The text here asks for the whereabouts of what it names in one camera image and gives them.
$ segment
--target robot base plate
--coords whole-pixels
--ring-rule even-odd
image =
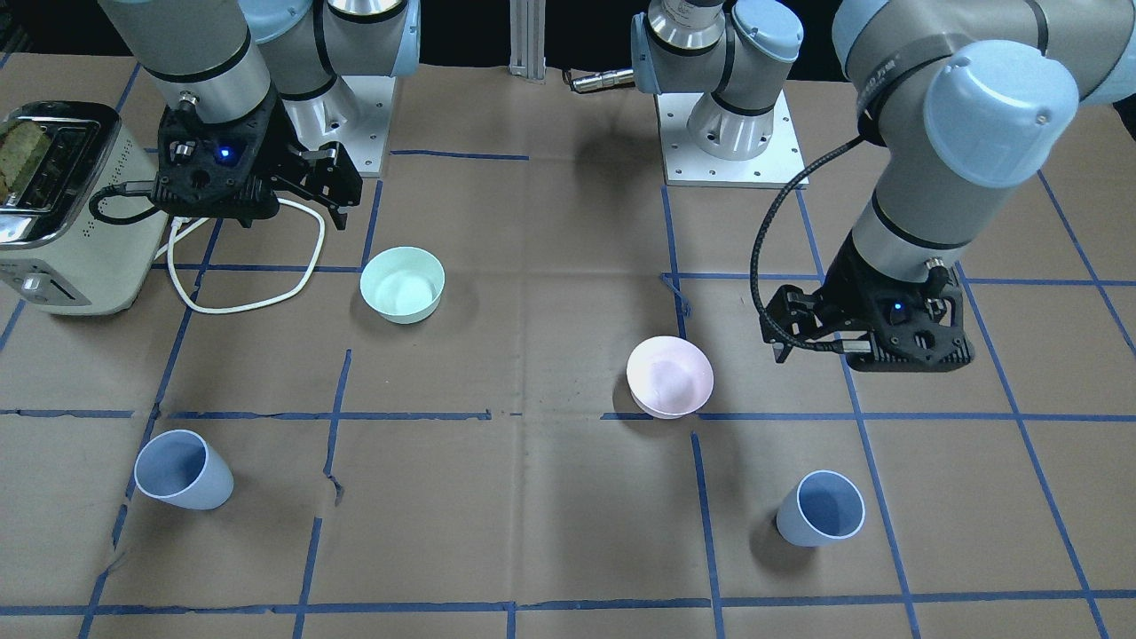
[[[298,127],[300,142],[309,149],[318,149],[331,141],[342,143],[362,177],[379,177],[386,157],[387,136],[391,131],[391,114],[394,107],[395,78],[371,75],[343,76],[358,102],[362,117],[358,123],[328,131],[324,135],[312,135]],[[286,105],[291,110],[294,105]]]
[[[743,186],[780,189],[804,168],[785,93],[774,106],[774,134],[765,152],[751,160],[724,160],[707,153],[686,131],[701,93],[655,96],[659,139],[667,184],[673,186]],[[801,184],[808,184],[805,179]]]

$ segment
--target cardboard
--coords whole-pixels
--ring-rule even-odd
[[[149,146],[161,103],[144,75],[126,91],[134,66],[12,56],[0,102],[115,106],[126,93],[126,124]],[[849,85],[794,82],[786,93],[807,159],[854,135]],[[1083,115],[1054,152],[1052,185],[1099,274],[1136,281],[1117,240],[1131,223],[1122,169],[1136,144],[1109,113]],[[667,189],[668,229],[651,97],[423,66],[400,85],[391,148],[409,153],[387,158],[381,199],[367,181],[349,230],[328,231],[326,268],[283,305],[186,315],[156,269],[112,317],[25,306],[0,343],[0,636],[77,636],[93,600],[99,639],[283,639],[299,613],[309,639],[709,638],[713,584],[730,637],[909,637],[879,491],[913,592],[1070,597],[920,603],[925,636],[1092,633],[971,309],[978,362],[947,375],[853,374],[853,404],[838,358],[797,352],[777,365],[761,341],[744,274],[770,192]],[[1102,168],[1083,181],[1089,151]],[[811,179],[802,197],[821,265],[887,159],[864,146]],[[1027,184],[968,274],[1087,280],[1047,200],[1039,181]],[[799,208],[785,204],[763,274],[816,274]],[[179,246],[178,263],[200,264],[211,229]],[[1006,246],[1022,238],[1026,248]],[[275,267],[303,264],[312,239],[289,211],[251,231],[224,223],[199,301],[290,289],[300,273]],[[354,272],[400,244],[446,269],[437,310],[412,326],[367,308]],[[1036,269],[1022,269],[1024,256]],[[692,305],[682,324],[659,280],[673,265],[701,274],[679,282]],[[198,269],[181,275],[192,288]],[[790,282],[817,284],[767,279],[762,292]],[[1133,442],[1122,423],[1092,421],[1136,413],[1136,365],[1112,314],[1093,287],[974,289],[1018,407],[1089,416],[1026,424],[1091,587],[1130,591],[1136,571],[1118,548],[1133,545],[1124,500],[1136,486],[1121,455]],[[1129,333],[1130,289],[1105,288]],[[0,290],[0,326],[17,299]],[[680,325],[713,364],[715,393],[702,415],[643,420],[626,358]],[[1070,326],[1077,340],[1064,339]],[[869,413],[875,475],[857,407]],[[966,412],[991,415],[957,418]],[[231,500],[208,513],[136,491],[126,500],[150,425],[206,437],[233,468]],[[857,482],[864,528],[829,548],[792,548],[771,513],[822,467]],[[847,598],[859,596],[877,603]],[[816,597],[836,599],[797,605]],[[1100,607],[1113,636],[1131,625],[1130,600]]]

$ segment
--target blue tape line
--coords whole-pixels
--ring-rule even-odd
[[[433,156],[438,158],[461,158],[461,159],[503,159],[528,161],[528,156],[510,156],[501,153],[460,153],[453,151],[431,151],[428,149],[402,149],[391,151],[392,156]]]
[[[348,374],[351,372],[351,349],[343,356],[343,368],[340,371],[340,382],[335,387],[335,400],[332,403],[332,418],[327,428],[327,460],[324,463],[324,475],[335,487],[335,505],[343,500],[343,484],[332,474],[332,463],[335,462],[335,442],[340,435],[340,410],[343,408],[343,393],[348,388]]]
[[[170,413],[170,420],[283,420],[283,421],[324,421],[339,416],[340,420],[358,420],[360,422],[406,422],[419,420],[465,421],[477,420],[488,422],[493,415],[488,410],[482,413],[250,413],[250,412],[181,412]]]
[[[855,413],[698,413],[708,422],[824,422],[852,421]],[[602,420],[649,418],[641,413],[604,413]],[[959,421],[959,420],[1026,420],[1028,422],[1120,422],[1134,423],[1136,415],[1086,415],[1080,413],[860,413],[867,421]]]
[[[16,321],[19,320],[19,316],[24,313],[25,306],[27,306],[27,302],[24,300],[16,302],[16,308],[11,312],[11,317],[8,318],[8,324],[3,327],[3,333],[0,333],[0,351],[2,351],[3,347],[8,345],[8,338],[10,338],[11,332],[16,330]]]
[[[509,601],[458,601],[434,604],[428,601],[399,601],[389,604],[309,604],[307,614],[350,613],[502,613],[509,609]]]
[[[299,606],[294,605],[252,605],[233,606],[226,608],[197,608],[191,606],[139,606],[139,605],[115,605],[99,606],[95,614],[99,616],[131,616],[131,615],[185,615],[185,614],[210,614],[210,615],[262,615],[262,614],[295,614]]]
[[[1028,422],[1136,422],[1136,415],[1078,415],[1021,413],[1020,417]]]
[[[1045,184],[1045,177],[1041,177],[1042,183]],[[975,323],[978,324],[978,330],[983,334],[983,340],[986,341],[986,348],[991,354],[991,362],[994,364],[994,370],[997,371],[1002,389],[1005,391],[1006,400],[1010,403],[1010,409],[1013,410],[1014,414],[1019,415],[1018,431],[1021,434],[1021,441],[1026,446],[1026,453],[1029,455],[1029,462],[1034,466],[1034,473],[1037,475],[1037,481],[1042,484],[1042,492],[1045,493],[1045,501],[1050,506],[1050,513],[1052,513],[1053,522],[1056,524],[1058,532],[1061,534],[1061,542],[1064,543],[1066,553],[1068,553],[1069,562],[1072,564],[1074,572],[1077,574],[1077,581],[1080,583],[1083,595],[1088,601],[1088,609],[1093,614],[1093,621],[1096,622],[1096,630],[1100,633],[1101,639],[1109,639],[1109,631],[1104,628],[1104,619],[1101,616],[1101,609],[1097,607],[1096,599],[1093,597],[1088,579],[1085,576],[1085,571],[1080,565],[1080,559],[1077,557],[1077,550],[1072,547],[1072,540],[1069,538],[1069,531],[1066,529],[1064,521],[1061,518],[1061,511],[1058,508],[1056,500],[1053,498],[1053,491],[1050,490],[1049,481],[1045,479],[1045,471],[1042,470],[1041,459],[1037,457],[1037,451],[1034,449],[1034,442],[1029,437],[1029,430],[1026,428],[1026,421],[1020,416],[1021,410],[1018,406],[1018,399],[1013,395],[1013,388],[1010,385],[1010,377],[1005,374],[1005,367],[1002,366],[1002,359],[994,349],[994,340],[991,339],[986,321],[983,318],[982,310],[978,308],[978,299],[975,297],[975,291],[970,285],[970,281],[967,280],[967,273],[962,268],[962,264],[955,264],[955,269],[958,271],[962,288],[967,292],[967,299],[970,300],[970,308],[975,314]]]
[[[308,612],[308,597],[311,595],[311,578],[316,574],[316,553],[319,550],[319,532],[324,520],[316,517],[311,522],[311,541],[308,542],[308,559],[303,564],[303,584],[300,587],[300,601],[295,609],[295,625],[292,626],[292,639],[303,636],[303,617]]]
[[[729,597],[721,600],[726,608],[780,608],[805,606],[875,606],[902,604],[902,595],[837,595],[829,597]]]
[[[272,264],[210,264],[207,271],[260,271],[269,273],[303,273],[308,269],[307,266],[298,265],[272,265]],[[311,269],[312,273],[359,273],[359,268],[354,266],[317,266]]]
[[[130,420],[133,410],[32,410],[25,408],[0,409],[0,415],[20,417],[78,417],[82,420]]]
[[[671,294],[678,298],[682,306],[683,317],[690,317],[691,300],[686,299],[686,296],[678,290],[678,277],[673,277],[670,273],[662,273],[659,275],[659,279],[662,280],[662,283],[666,284],[668,289],[670,289]]]
[[[1094,590],[1097,599],[1136,599],[1136,590]],[[1031,601],[1031,600],[1077,600],[1085,594],[1080,590],[1004,590],[971,592],[922,592],[911,598],[917,604],[943,604],[967,601]],[[724,608],[763,607],[810,607],[810,606],[863,606],[903,603],[902,595],[836,595],[818,597],[724,597]],[[304,614],[350,614],[350,613],[500,613],[509,611],[604,611],[604,609],[651,609],[651,608],[711,608],[710,599],[580,599],[551,600],[536,604],[515,601],[457,601],[457,603],[346,603],[309,604]],[[0,606],[0,616],[78,616],[89,606]],[[116,615],[181,615],[181,614],[296,614],[296,604],[253,604],[232,607],[194,606],[144,606],[100,605],[95,616]]]
[[[99,607],[99,599],[102,598],[102,589],[107,586],[107,576],[110,575],[110,569],[99,573],[99,576],[94,580],[94,588],[91,589],[91,601],[86,605],[83,613],[83,623],[78,628],[78,639],[87,639],[91,634],[91,624],[94,623],[94,613]]]
[[[603,415],[600,416],[600,420],[603,420],[603,421],[611,421],[611,420],[619,420],[619,421],[645,421],[645,420],[653,420],[653,418],[654,417],[652,417],[651,415],[648,415],[646,413],[604,413]]]
[[[663,273],[669,277],[677,277],[678,280],[746,280],[749,281],[749,273]],[[824,280],[824,277],[818,277],[817,275],[804,275],[802,273],[759,273],[758,280],[804,280],[809,282],[817,282]]]
[[[1031,280],[1024,277],[971,277],[970,283],[1014,287],[1095,287],[1097,284],[1093,280]],[[1100,283],[1106,287],[1136,287],[1136,282],[1128,280],[1101,280]]]
[[[1013,420],[1011,413],[858,413],[867,421],[896,420]]]
[[[78,616],[86,606],[0,606],[0,616]]]
[[[504,637],[506,639],[517,639],[517,603],[509,601],[506,613]]]
[[[626,611],[650,608],[710,608],[710,599],[566,599],[541,601],[538,604],[521,604],[518,611]]]
[[[375,241],[375,227],[378,225],[378,207],[383,199],[383,181],[375,181],[375,201],[370,205],[370,219],[367,222],[367,239],[362,242],[362,259],[359,260],[359,268],[367,266],[370,260],[370,248]]]
[[[1120,330],[1120,335],[1124,338],[1125,343],[1128,345],[1128,350],[1131,351],[1133,357],[1136,357],[1136,343],[1133,342],[1133,338],[1128,334],[1128,329],[1120,318],[1120,314],[1117,313],[1117,308],[1112,305],[1112,298],[1109,297],[1109,292],[1101,285],[1101,279],[1097,276],[1096,269],[1093,268],[1093,263],[1089,262],[1088,254],[1085,252],[1085,248],[1080,246],[1080,240],[1077,239],[1077,233],[1074,232],[1072,224],[1070,224],[1069,218],[1066,217],[1064,210],[1061,208],[1061,204],[1058,202],[1058,197],[1053,192],[1053,188],[1050,186],[1050,181],[1045,179],[1045,175],[1041,171],[1037,172],[1037,176],[1042,180],[1042,185],[1045,186],[1045,192],[1049,193],[1050,201],[1053,202],[1053,208],[1058,211],[1058,217],[1061,218],[1061,224],[1066,227],[1066,233],[1068,233],[1069,239],[1072,240],[1072,246],[1077,248],[1077,255],[1079,255],[1080,260],[1085,263],[1088,276],[1092,277],[1093,283],[1096,284],[1096,291],[1101,294],[1101,299],[1104,300],[1104,306],[1109,308],[1109,314],[1112,315],[1112,321],[1116,322],[1117,329]]]
[[[118,549],[118,540],[123,537],[123,526],[126,525],[126,504],[118,506],[118,516],[115,517],[115,526],[110,529],[110,547]]]
[[[284,420],[284,421],[324,421],[332,418],[331,413],[249,413],[249,412],[225,412],[215,410],[195,413],[184,410],[170,413],[170,420]]]
[[[804,196],[800,190],[796,191],[796,204],[801,209],[801,222],[804,224],[804,234],[809,239],[809,249],[812,251],[812,264],[817,268],[817,276],[824,279],[825,265],[820,262],[820,250],[817,248],[816,233],[812,230],[812,221],[809,218],[809,207],[805,206]],[[841,371],[844,373],[844,383],[847,385],[849,400],[852,403],[857,430],[860,432],[860,445],[863,447],[868,472],[871,474],[872,489],[876,492],[876,501],[879,504],[879,515],[884,522],[884,532],[887,534],[887,545],[892,550],[892,563],[895,564],[895,576],[900,582],[900,592],[903,596],[903,607],[908,614],[908,624],[911,626],[911,637],[912,639],[920,639],[919,619],[916,616],[916,606],[911,600],[911,587],[908,584],[908,573],[907,569],[903,567],[900,543],[895,538],[895,529],[892,526],[892,515],[887,508],[887,500],[884,498],[884,486],[879,480],[879,472],[876,467],[876,455],[871,449],[871,438],[868,437],[868,426],[864,423],[863,408],[860,406],[860,396],[855,389],[855,381],[852,379],[852,371],[849,368],[847,360],[843,357],[841,357]]]
[[[1079,590],[1008,590],[996,592],[925,592],[912,595],[917,604],[947,604],[958,601],[1036,601],[1084,599]]]
[[[134,64],[134,70],[131,73],[131,78],[126,81],[126,88],[123,89],[123,94],[118,98],[118,105],[115,106],[115,111],[122,113],[123,107],[126,106],[126,98],[131,94],[131,89],[134,88],[134,81],[139,77],[139,72],[142,70],[142,63]]]
[[[700,420],[708,422],[825,422],[852,421],[854,413],[699,413]]]
[[[903,566],[903,556],[900,553],[900,542],[895,537],[895,528],[892,525],[892,514],[887,507],[887,499],[884,497],[884,483],[879,479],[879,468],[876,466],[876,454],[871,449],[871,438],[868,435],[868,425],[864,423],[863,413],[860,407],[860,396],[855,389],[855,381],[852,379],[852,371],[847,360],[841,358],[841,370],[844,372],[844,382],[849,388],[849,398],[852,401],[852,409],[855,412],[857,430],[860,432],[860,445],[863,447],[864,459],[868,463],[868,472],[871,474],[872,489],[876,492],[876,501],[879,504],[879,516],[884,522],[884,532],[887,536],[887,546],[892,550],[892,563],[895,564],[895,576],[900,581],[900,594],[903,596],[903,608],[908,614],[908,623],[911,626],[912,639],[920,639],[922,632],[919,629],[919,619],[916,616],[914,600],[911,598],[911,586],[908,583],[908,571]]]
[[[705,468],[702,465],[702,445],[699,433],[691,433],[691,448],[694,454],[694,476],[699,484],[699,508],[702,511],[702,539],[707,547],[707,566],[710,571],[710,608],[713,611],[713,625],[718,639],[726,639],[726,621],[721,614],[721,592],[718,589],[718,557],[713,549],[713,529],[710,525],[710,497],[707,495]]]
[[[197,271],[198,268],[201,268],[201,265],[200,264],[185,264],[185,263],[178,264],[178,263],[174,263],[174,268],[177,269],[177,271]],[[166,269],[166,263],[165,262],[157,262],[157,263],[150,265],[150,271],[165,271],[165,269]]]
[[[198,299],[198,291],[201,290],[201,279],[206,274],[206,267],[209,265],[209,259],[212,257],[212,251],[217,247],[217,238],[220,235],[222,227],[220,219],[214,225],[212,233],[209,235],[209,243],[206,246],[206,254],[201,258],[201,265],[198,268],[198,276],[193,281],[193,292],[190,293],[190,299]],[[142,441],[139,442],[137,454],[142,451],[147,442],[153,435],[154,424],[158,422],[158,416],[161,414],[161,403],[166,399],[166,389],[169,388],[169,380],[174,375],[174,365],[177,363],[177,356],[182,351],[182,345],[185,342],[185,333],[190,329],[190,320],[193,317],[193,312],[186,307],[182,313],[182,323],[177,326],[177,334],[174,337],[174,346],[169,349],[169,358],[166,360],[166,368],[161,373],[161,380],[158,382],[158,392],[154,395],[153,407],[150,409],[150,417],[147,420],[145,430],[142,431]],[[131,473],[130,480],[126,483],[126,500],[130,501],[134,498],[134,473]]]
[[[812,251],[812,264],[817,267],[817,275],[825,276],[825,264],[820,262],[820,249],[817,248],[817,238],[812,232],[812,222],[809,219],[809,209],[804,206],[804,196],[801,190],[796,190],[796,206],[801,209],[801,222],[804,224],[804,235],[809,239],[809,250]]]
[[[685,298],[678,292],[682,285],[678,281],[678,249],[675,244],[675,222],[670,215],[670,192],[667,185],[661,188],[662,192],[662,215],[667,222],[667,249],[670,251],[670,277],[675,289],[675,317],[678,320],[678,337],[686,339],[686,317],[683,315],[683,302]]]
[[[440,420],[445,422],[462,422],[466,420],[477,420],[488,422],[493,415],[485,410],[483,413],[340,413],[343,420],[360,420],[374,422],[401,422],[416,420]]]

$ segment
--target bowl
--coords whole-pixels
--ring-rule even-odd
[[[701,408],[713,392],[713,368],[693,343],[669,335],[651,338],[627,358],[632,398],[649,415],[675,420]]]
[[[444,287],[442,263],[417,247],[386,249],[367,263],[359,277],[359,292],[367,306],[395,324],[429,317]]]

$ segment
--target light blue joint cover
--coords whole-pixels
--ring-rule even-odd
[[[646,34],[644,14],[632,18],[632,70],[635,72],[635,86],[643,93],[662,94],[659,89],[659,77],[654,74],[654,60],[651,58],[651,42]]]
[[[303,19],[311,0],[239,0],[257,44],[272,42]]]
[[[841,70],[849,76],[849,53],[871,18],[876,17],[887,0],[844,0],[833,18],[833,48],[841,59]]]
[[[1079,98],[1061,63],[1027,44],[984,40],[960,49],[932,80],[924,126],[951,171],[1006,189],[1045,164]]]
[[[801,52],[801,19],[777,0],[738,0],[734,25],[742,38],[775,60],[793,63]]]
[[[1133,10],[1136,10],[1136,0],[1133,0]],[[1125,47],[1117,66],[1112,67],[1104,82],[1085,98],[1085,103],[1106,105],[1124,100],[1133,93],[1136,93],[1136,22],[1133,24],[1128,47]]]
[[[399,53],[394,57],[394,68],[391,77],[414,75],[418,70],[418,58],[421,52],[421,6],[419,0],[408,0],[407,22],[402,27],[402,41],[399,42]]]

